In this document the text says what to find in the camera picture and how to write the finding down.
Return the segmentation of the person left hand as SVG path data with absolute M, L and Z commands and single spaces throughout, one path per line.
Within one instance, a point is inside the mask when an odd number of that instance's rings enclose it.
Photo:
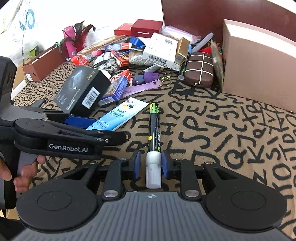
M 37 156 L 32 164 L 23 166 L 21 169 L 21 175 L 13 180 L 15 191 L 17 193 L 24 193 L 29 189 L 33 177 L 37 175 L 38 164 L 44 164 L 45 162 L 45 156 Z M 4 181 L 10 181 L 12 179 L 11 172 L 3 160 L 1 160 L 1 178 Z

